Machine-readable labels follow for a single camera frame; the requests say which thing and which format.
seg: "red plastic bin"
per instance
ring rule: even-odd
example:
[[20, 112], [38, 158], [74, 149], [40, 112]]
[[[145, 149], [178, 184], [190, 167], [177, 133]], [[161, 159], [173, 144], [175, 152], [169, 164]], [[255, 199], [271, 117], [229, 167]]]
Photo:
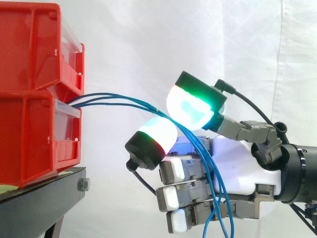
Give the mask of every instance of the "red plastic bin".
[[0, 1], [0, 90], [84, 93], [84, 46], [54, 3]]
[[80, 163], [80, 110], [48, 91], [0, 91], [0, 112], [0, 184], [24, 187]]

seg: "white wall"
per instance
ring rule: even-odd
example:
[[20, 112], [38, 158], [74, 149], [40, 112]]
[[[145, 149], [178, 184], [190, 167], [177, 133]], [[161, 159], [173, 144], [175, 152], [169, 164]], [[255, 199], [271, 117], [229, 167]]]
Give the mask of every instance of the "white wall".
[[[293, 143], [317, 144], [313, 0], [56, 2], [86, 47], [86, 93], [133, 96], [166, 112], [166, 96], [182, 70], [209, 84], [222, 78], [274, 121], [285, 122]], [[230, 95], [226, 113], [261, 120]], [[152, 116], [130, 108], [83, 109], [82, 165], [91, 189], [65, 216], [62, 238], [202, 235], [203, 226], [168, 234], [156, 199], [125, 168], [124, 144]], [[140, 173], [153, 187], [162, 185], [157, 170]], [[237, 238], [314, 237], [280, 203], [259, 221], [235, 219], [235, 231]], [[210, 224], [208, 237], [222, 237], [218, 222]]]

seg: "led light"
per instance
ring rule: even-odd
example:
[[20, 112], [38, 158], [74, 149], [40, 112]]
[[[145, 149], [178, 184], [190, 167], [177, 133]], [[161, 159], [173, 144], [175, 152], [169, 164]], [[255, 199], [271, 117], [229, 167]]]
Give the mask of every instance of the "led light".
[[168, 119], [156, 117], [149, 120], [139, 131], [153, 138], [167, 154], [177, 139], [176, 126]]
[[189, 130], [202, 128], [213, 116], [208, 103], [176, 85], [167, 97], [166, 106], [170, 116]]

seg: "robotic hand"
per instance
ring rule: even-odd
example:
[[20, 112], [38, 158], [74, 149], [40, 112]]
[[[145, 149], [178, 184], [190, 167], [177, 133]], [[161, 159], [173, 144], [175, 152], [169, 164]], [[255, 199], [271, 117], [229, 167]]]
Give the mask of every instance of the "robotic hand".
[[[237, 122], [222, 115], [219, 110], [226, 99], [223, 91], [246, 101], [266, 122]], [[167, 109], [178, 124], [189, 130], [203, 128], [220, 135], [214, 140], [199, 138], [213, 157], [230, 203], [230, 206], [225, 204], [228, 199], [220, 203], [220, 212], [214, 213], [211, 220], [225, 218], [229, 215], [229, 208], [236, 218], [258, 219], [261, 201], [278, 200], [290, 204], [317, 234], [305, 220], [310, 219], [317, 227], [317, 147], [289, 144], [285, 124], [273, 124], [250, 100], [222, 80], [215, 87], [208, 87], [183, 72], [167, 98]], [[181, 233], [208, 220], [218, 207], [217, 201], [212, 199], [211, 188], [218, 193], [220, 189], [212, 167], [208, 170], [212, 176], [214, 174], [214, 179], [213, 184], [209, 184], [206, 164], [189, 140], [179, 137], [173, 147], [170, 145], [176, 140], [177, 132], [166, 136], [174, 129], [169, 120], [163, 118], [163, 121], [161, 128], [159, 123], [150, 121], [145, 129], [141, 128], [127, 142], [125, 148], [131, 155], [127, 168], [152, 189], [140, 178], [136, 169], [153, 170], [159, 165], [160, 178], [166, 186], [155, 192], [152, 190], [152, 193], [157, 196], [159, 210], [167, 212], [168, 231]], [[174, 157], [162, 161], [168, 151], [171, 156], [192, 155], [192, 159]], [[294, 202], [306, 203], [305, 211]]]
[[[317, 225], [314, 201], [317, 197], [316, 147], [302, 146], [299, 149], [295, 145], [281, 146], [287, 163], [278, 170], [270, 171], [259, 165], [248, 144], [224, 136], [217, 136], [213, 140], [205, 137], [200, 139], [209, 145], [207, 148], [213, 154], [226, 184], [234, 217], [258, 219], [262, 201], [279, 200], [286, 204], [305, 202], [306, 217], [313, 221], [314, 226]], [[169, 155], [192, 156], [190, 160], [172, 157], [159, 165], [161, 181], [167, 186], [157, 189], [158, 207], [161, 212], [167, 212], [168, 231], [181, 233], [192, 226], [204, 224], [214, 209], [214, 201], [211, 200], [202, 161], [190, 142], [185, 137], [179, 137]], [[303, 169], [307, 172], [305, 183], [302, 183]], [[213, 181], [219, 192], [217, 179]], [[221, 203], [220, 209], [225, 218], [228, 215], [227, 207]]]

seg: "screw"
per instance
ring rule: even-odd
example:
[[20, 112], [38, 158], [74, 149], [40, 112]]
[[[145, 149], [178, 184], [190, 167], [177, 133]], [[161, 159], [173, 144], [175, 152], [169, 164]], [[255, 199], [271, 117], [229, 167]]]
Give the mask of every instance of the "screw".
[[87, 192], [90, 187], [90, 179], [89, 178], [80, 178], [77, 183], [77, 189], [81, 192]]

